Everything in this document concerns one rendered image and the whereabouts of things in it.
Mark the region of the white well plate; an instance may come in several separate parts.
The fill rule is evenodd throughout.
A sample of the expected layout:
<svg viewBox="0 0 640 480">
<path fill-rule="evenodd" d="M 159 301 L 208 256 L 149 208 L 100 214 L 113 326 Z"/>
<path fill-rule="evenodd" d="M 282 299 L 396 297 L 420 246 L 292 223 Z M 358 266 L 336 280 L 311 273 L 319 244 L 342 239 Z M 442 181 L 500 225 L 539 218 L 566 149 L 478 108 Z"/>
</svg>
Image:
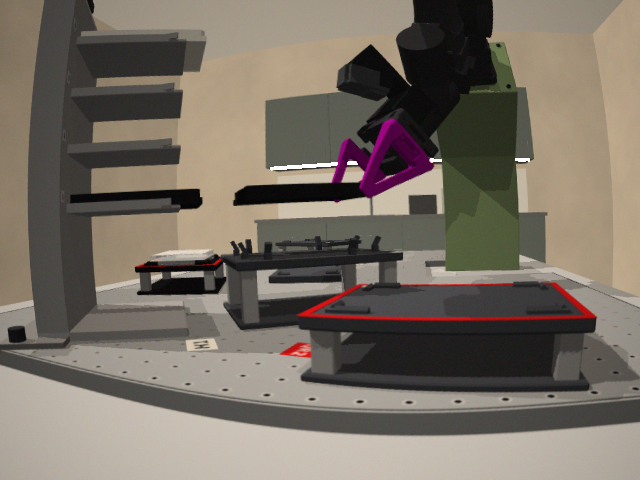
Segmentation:
<svg viewBox="0 0 640 480">
<path fill-rule="evenodd" d="M 158 262 L 159 265 L 195 265 L 195 260 L 214 259 L 213 249 L 197 250 L 199 252 L 167 251 L 151 255 L 149 262 Z M 206 253 L 205 253 L 206 252 Z"/>
</svg>

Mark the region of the grey shelf rack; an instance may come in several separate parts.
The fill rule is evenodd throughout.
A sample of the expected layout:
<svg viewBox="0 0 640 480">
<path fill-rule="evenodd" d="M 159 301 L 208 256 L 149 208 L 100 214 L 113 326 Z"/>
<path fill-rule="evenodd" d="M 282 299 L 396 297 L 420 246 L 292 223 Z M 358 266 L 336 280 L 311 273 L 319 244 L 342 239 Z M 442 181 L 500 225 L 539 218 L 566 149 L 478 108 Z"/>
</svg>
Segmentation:
<svg viewBox="0 0 640 480">
<path fill-rule="evenodd" d="M 97 78 L 182 76 L 186 39 L 96 31 L 85 0 L 44 0 L 28 152 L 28 236 L 38 337 L 188 337 L 183 301 L 97 304 L 92 217 L 179 213 L 171 198 L 70 203 L 94 168 L 179 164 L 172 138 L 93 141 L 93 123 L 177 119 L 175 83 L 96 87 Z M 86 88 L 84 88 L 86 87 Z M 77 144 L 79 143 L 79 144 Z"/>
</svg>

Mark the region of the black cylinder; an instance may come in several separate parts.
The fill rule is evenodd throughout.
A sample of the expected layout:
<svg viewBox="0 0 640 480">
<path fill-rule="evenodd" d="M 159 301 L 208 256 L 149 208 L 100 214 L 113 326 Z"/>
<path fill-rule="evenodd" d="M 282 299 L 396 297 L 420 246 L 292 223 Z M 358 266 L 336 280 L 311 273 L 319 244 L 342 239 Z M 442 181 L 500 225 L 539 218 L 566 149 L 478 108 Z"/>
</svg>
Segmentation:
<svg viewBox="0 0 640 480">
<path fill-rule="evenodd" d="M 10 343 L 20 343 L 26 341 L 26 333 L 24 326 L 13 326 L 8 328 L 8 336 Z"/>
</svg>

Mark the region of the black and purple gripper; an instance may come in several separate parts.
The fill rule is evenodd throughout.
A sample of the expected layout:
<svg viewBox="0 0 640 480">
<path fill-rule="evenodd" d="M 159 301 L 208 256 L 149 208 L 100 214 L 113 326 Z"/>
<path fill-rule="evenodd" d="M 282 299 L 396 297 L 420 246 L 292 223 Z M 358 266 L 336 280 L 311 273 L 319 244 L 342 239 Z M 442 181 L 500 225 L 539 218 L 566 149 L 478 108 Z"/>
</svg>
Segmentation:
<svg viewBox="0 0 640 480">
<path fill-rule="evenodd" d="M 372 154 L 365 147 L 360 149 L 350 138 L 345 140 L 332 183 L 342 182 L 349 159 L 365 172 L 359 190 L 367 198 L 431 171 L 434 164 L 429 157 L 433 159 L 439 151 L 430 139 L 441 124 L 436 111 L 435 106 L 419 125 L 403 108 L 363 125 L 357 135 L 365 143 L 371 141 Z M 394 176 L 385 179 L 390 175 Z"/>
</svg>

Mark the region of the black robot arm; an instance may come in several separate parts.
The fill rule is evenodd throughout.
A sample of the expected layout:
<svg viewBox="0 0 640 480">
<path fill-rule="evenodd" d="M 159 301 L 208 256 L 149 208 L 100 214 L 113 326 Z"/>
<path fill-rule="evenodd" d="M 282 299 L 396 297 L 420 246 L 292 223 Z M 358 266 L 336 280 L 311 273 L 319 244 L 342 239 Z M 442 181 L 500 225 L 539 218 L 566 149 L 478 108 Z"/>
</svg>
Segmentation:
<svg viewBox="0 0 640 480">
<path fill-rule="evenodd" d="M 367 123 L 403 108 L 419 125 L 435 106 L 442 123 L 460 94 L 497 83 L 486 39 L 493 30 L 492 0 L 413 0 L 413 7 L 414 23 L 396 37 L 412 86 L 372 44 L 338 70 L 338 91 L 374 101 L 388 97 Z"/>
</svg>

